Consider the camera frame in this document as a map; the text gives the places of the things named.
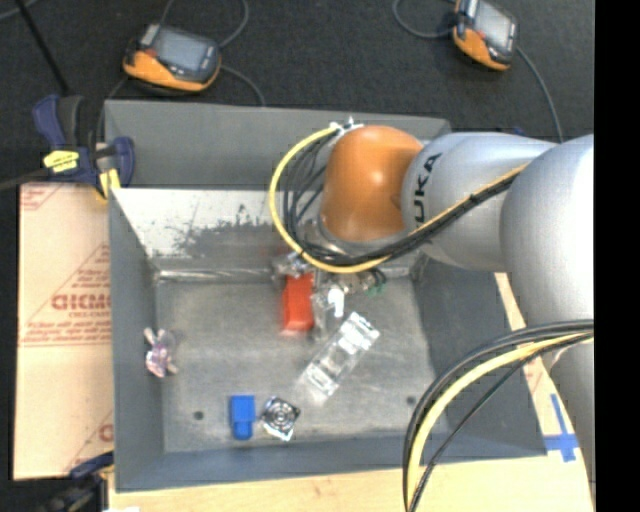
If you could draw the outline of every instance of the clamp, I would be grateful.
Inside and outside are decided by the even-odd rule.
[[[110,187],[119,188],[131,182],[135,165],[133,141],[129,137],[116,137],[105,148],[90,150],[87,141],[80,140],[77,133],[83,100],[78,95],[47,96],[33,108],[33,121],[51,149],[43,159],[48,179],[87,183],[106,197]],[[104,157],[113,157],[115,166],[100,169],[96,161]]]

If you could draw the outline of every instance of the blue block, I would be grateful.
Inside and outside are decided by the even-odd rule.
[[[256,405],[253,395],[234,395],[229,400],[229,419],[233,437],[239,441],[251,439]]]

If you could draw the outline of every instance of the gray metal tray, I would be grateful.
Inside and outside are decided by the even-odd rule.
[[[349,115],[107,102],[107,135],[131,136],[138,159],[135,183],[110,201],[117,490],[398,467],[415,400],[457,358],[507,330],[491,274],[409,258],[384,294],[349,303],[382,334],[336,394],[320,407],[294,385],[320,345],[280,332],[269,263],[284,248],[264,190],[283,151]],[[442,120],[352,115],[420,139],[448,131]],[[175,333],[177,375],[146,371],[145,327]],[[491,383],[455,401],[428,449]],[[254,394],[258,413],[272,395],[300,407],[294,439],[256,423],[251,440],[234,440],[227,408],[237,393]],[[445,460],[543,453],[517,375]]]

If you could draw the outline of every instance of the clear plastic object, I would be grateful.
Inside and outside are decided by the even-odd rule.
[[[303,378],[330,397],[379,336],[366,318],[351,313],[307,365]]]

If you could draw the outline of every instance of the wire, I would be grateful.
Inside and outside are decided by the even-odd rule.
[[[454,1],[451,0],[445,0],[447,3],[455,3]],[[396,19],[396,21],[398,22],[398,25],[400,25],[403,29],[405,29],[407,32],[409,32],[411,35],[414,35],[416,37],[419,37],[421,39],[442,39],[443,37],[447,37],[450,34],[450,30],[442,30],[441,32],[419,32],[418,30],[410,27],[400,16],[400,13],[398,12],[398,7],[400,6],[400,3],[402,2],[402,0],[395,0],[391,6],[391,10],[393,11],[393,17]]]
[[[162,16],[160,16],[160,21],[158,22],[160,25],[162,25],[167,19],[167,14],[169,14],[169,10],[173,6],[173,2],[175,2],[175,0],[169,0],[164,6],[164,11],[162,11]]]
[[[296,154],[304,149],[309,144],[312,144],[316,140],[319,140],[323,137],[332,136],[338,133],[339,129],[330,126],[323,130],[319,130],[307,138],[298,142],[295,146],[293,146],[284,158],[280,161],[278,166],[276,167],[273,177],[271,178],[271,183],[269,185],[269,210],[271,212],[271,218],[273,219],[274,226],[282,239],[291,247],[295,252],[297,252],[305,261],[311,263],[313,266],[319,268],[320,270],[324,270],[326,272],[333,272],[336,274],[350,274],[352,272],[362,272],[364,270],[369,270],[370,268],[378,266],[380,263],[385,261],[385,258],[381,258],[379,260],[374,260],[369,262],[368,264],[363,265],[355,265],[352,267],[336,267],[334,265],[328,265],[322,261],[317,260],[309,253],[305,252],[305,249],[298,244],[298,242],[291,237],[291,235],[287,232],[284,225],[282,224],[282,220],[280,219],[280,215],[278,213],[278,207],[276,204],[276,193],[278,190],[278,182],[280,180],[280,176],[285,170],[287,164],[296,156]]]
[[[47,177],[47,172],[44,169],[38,169],[33,172],[22,174],[16,178],[9,178],[8,180],[0,181],[0,192],[9,188],[23,185],[31,181],[41,181]]]
[[[227,66],[225,64],[220,66],[220,69],[222,71],[225,71],[225,72],[229,73],[230,75],[235,76],[236,78],[239,78],[244,83],[246,83],[249,87],[251,87],[251,89],[253,89],[253,92],[255,93],[256,97],[258,98],[258,102],[260,103],[260,106],[262,106],[262,107],[266,107],[267,106],[267,100],[264,99],[264,95],[262,94],[262,92],[260,91],[258,86],[254,82],[252,82],[248,77],[246,77],[245,75],[240,73],[240,71],[238,71],[236,69],[233,69],[233,68],[230,68],[229,66]]]
[[[535,76],[536,81],[538,82],[538,85],[540,85],[540,88],[542,89],[542,92],[544,93],[544,97],[547,100],[547,105],[549,107],[549,110],[551,111],[551,117],[553,118],[553,124],[555,125],[556,132],[558,134],[558,140],[560,141],[560,143],[564,142],[564,136],[562,134],[562,127],[560,126],[560,120],[558,119],[558,113],[556,112],[556,107],[553,104],[553,100],[551,99],[551,94],[549,94],[549,90],[547,89],[547,86],[544,83],[544,80],[542,79],[542,76],[538,72],[538,70],[535,67],[535,65],[533,64],[532,60],[528,57],[528,55],[526,53],[524,53],[524,50],[522,48],[517,46],[516,47],[516,52],[518,53],[518,55],[520,55],[520,57],[522,57],[522,60],[524,60],[525,64],[529,67],[529,69],[533,73],[533,76]]]
[[[20,14],[22,14],[22,18],[27,24],[27,27],[29,28],[31,35],[33,36],[33,38],[36,40],[36,43],[38,44],[38,47],[40,48],[40,52],[42,53],[45,60],[47,61],[47,64],[49,64],[49,69],[55,76],[56,81],[60,86],[60,91],[62,95],[67,96],[71,94],[71,88],[69,87],[69,84],[65,80],[62,74],[62,71],[60,71],[60,68],[58,67],[58,64],[53,58],[53,55],[51,55],[51,51],[49,50],[47,43],[45,43],[44,39],[42,38],[42,35],[40,34],[40,31],[38,30],[38,27],[36,26],[35,21],[33,21],[33,18],[31,17],[31,14],[29,13],[27,6],[24,4],[22,0],[15,0],[15,2],[18,5],[18,10]]]
[[[125,82],[128,80],[128,77],[125,76],[122,79],[120,79],[120,81],[118,81],[116,83],[116,85],[114,85],[111,88],[111,91],[109,91],[109,94],[107,94],[104,98],[104,101],[113,98],[118,91],[120,90],[120,88],[125,84]],[[96,123],[96,129],[94,132],[89,134],[89,147],[93,148],[94,144],[97,144],[98,142],[101,142],[102,139],[104,138],[104,133],[103,133],[103,123],[104,123],[104,101],[102,103],[102,108],[100,109],[100,115],[98,116],[98,121]]]
[[[31,7],[33,4],[35,4],[38,0],[31,0],[29,2],[27,2],[25,4],[25,7],[28,9],[29,7]],[[13,16],[15,16],[16,14],[20,13],[20,9],[18,9],[17,7],[14,7],[13,9],[7,9],[5,12],[3,12],[2,14],[0,14],[0,21],[4,21],[8,18],[11,18]]]
[[[592,320],[556,323],[521,329],[471,352],[432,383],[416,406],[405,438],[403,489],[407,510],[409,510],[412,501],[410,489],[415,490],[417,488],[417,468],[428,433],[431,428],[433,428],[435,420],[440,416],[444,407],[446,407],[460,391],[492,369],[504,366],[517,359],[538,354],[541,350],[546,350],[547,347],[556,348],[565,342],[575,341],[585,333],[591,334],[592,330]],[[533,342],[533,344],[522,346],[523,343],[530,342]],[[510,351],[500,353],[505,349],[509,349]],[[477,363],[487,356],[491,356],[491,359],[479,364]],[[461,370],[465,371],[464,375],[456,378],[456,375]]]
[[[445,0],[445,1],[448,2],[448,3],[452,3],[452,4],[455,3],[455,0]],[[442,37],[446,37],[447,35],[449,35],[449,30],[450,29],[446,30],[446,31],[442,31],[442,32],[424,33],[424,32],[418,32],[417,30],[411,28],[400,17],[400,14],[398,12],[398,6],[400,5],[400,2],[402,2],[402,0],[394,0],[393,4],[391,6],[391,9],[393,11],[393,16],[395,17],[396,21],[398,22],[398,24],[404,30],[406,30],[410,34],[412,34],[412,35],[414,35],[416,37],[420,37],[422,39],[440,39]],[[524,52],[524,50],[522,48],[520,48],[517,45],[516,45],[516,53],[522,58],[522,60],[524,60],[525,64],[529,68],[529,70],[533,73],[533,76],[535,77],[536,82],[538,83],[538,85],[542,89],[542,92],[544,94],[545,100],[547,102],[547,106],[549,107],[549,110],[551,112],[551,117],[553,119],[553,124],[554,124],[555,129],[556,129],[556,134],[557,134],[557,137],[558,137],[558,141],[560,143],[564,142],[564,135],[563,135],[562,127],[560,125],[560,120],[558,119],[558,113],[556,112],[556,108],[555,108],[555,105],[554,105],[553,100],[551,98],[551,94],[549,94],[549,90],[547,89],[547,86],[546,86],[542,76],[538,72],[538,69],[534,65],[533,61],[529,58],[529,56]]]
[[[308,148],[317,141],[322,141],[323,144],[328,142],[329,139],[339,133],[339,131],[342,129],[343,128],[330,127],[325,130],[320,130],[296,144],[284,156],[284,158],[276,167],[276,170],[274,171],[271,179],[271,185],[269,187],[269,199],[270,203],[273,204],[271,214],[274,221],[274,226],[276,227],[284,241],[293,251],[298,253],[298,255],[305,259],[308,263],[311,263],[315,267],[326,272],[339,274],[363,272],[365,270],[374,268],[386,261],[407,254],[408,252],[414,250],[416,247],[424,243],[429,237],[433,236],[435,233],[444,229],[446,226],[458,219],[467,211],[505,190],[525,168],[525,165],[523,165],[512,169],[511,171],[504,174],[503,176],[500,176],[488,185],[477,189],[472,194],[469,194],[451,207],[447,208],[440,214],[430,219],[428,222],[418,226],[405,238],[398,242],[389,244],[382,249],[371,251],[359,256],[338,253],[335,251],[330,251],[326,248],[319,248],[318,246],[311,245],[297,238],[296,230],[291,227],[291,219],[296,218],[295,210],[297,208],[297,203],[294,201],[293,208],[289,209],[288,188],[286,187],[286,183],[284,191],[284,215],[286,219],[285,223],[282,223],[275,206],[275,196],[282,174],[286,169],[288,169],[290,162],[296,157],[296,155],[301,151],[308,151]]]
[[[226,46],[229,46],[240,35],[240,33],[244,30],[244,28],[247,26],[247,23],[249,22],[249,4],[247,4],[246,0],[240,1],[242,2],[244,13],[242,16],[242,21],[240,22],[240,25],[238,25],[238,28],[236,28],[229,37],[218,44],[218,48],[220,48],[221,50]],[[169,10],[171,9],[171,7],[173,7],[174,2],[175,0],[169,0],[165,5],[164,11],[162,11],[162,16],[160,17],[160,25],[162,25],[166,21],[167,14],[169,14]]]
[[[563,345],[564,348],[561,348],[560,350],[563,350],[563,351],[569,350],[571,346],[576,345],[577,343],[586,342],[590,339],[592,339],[591,335],[578,336],[576,338],[569,340],[568,342],[565,342],[565,344]],[[460,430],[462,430],[462,428],[469,422],[469,420],[473,418],[473,416],[475,416],[475,414],[480,409],[482,409],[482,407],[489,401],[489,399],[502,387],[502,385],[507,380],[509,380],[509,378],[514,373],[522,369],[526,364],[528,364],[532,360],[540,357],[543,352],[547,352],[552,349],[555,350],[556,347],[548,347],[546,349],[541,349],[538,352],[530,355],[529,357],[519,361],[518,364],[510,368],[500,378],[500,380],[498,380],[498,382],[496,382],[493,386],[491,386],[491,388],[489,388],[489,390],[487,390],[482,395],[482,397],[480,397],[480,399],[473,405],[473,407],[464,415],[464,417],[458,422],[458,425],[452,430],[452,432],[445,439],[445,441],[440,445],[440,447],[435,451],[435,453],[427,461],[425,461],[426,469],[422,474],[422,477],[420,478],[420,482],[416,487],[415,493],[413,495],[413,501],[409,508],[409,512],[415,512],[415,510],[418,508],[420,504],[420,500],[422,498],[422,494],[424,493],[426,484],[429,480],[429,477],[431,476],[431,473],[433,473],[433,470],[435,469],[436,464],[438,463],[438,461],[440,460],[440,458],[442,457],[442,455],[444,454],[448,446],[451,444],[451,442],[453,442],[453,439],[460,432]]]
[[[244,30],[244,27],[247,26],[247,22],[249,21],[249,4],[247,4],[246,0],[240,0],[240,1],[242,2],[242,6],[244,8],[244,16],[242,18],[242,21],[240,22],[240,25],[238,26],[238,28],[229,37],[227,37],[224,41],[222,41],[218,45],[220,49],[226,46],[229,46],[229,44],[231,44]]]

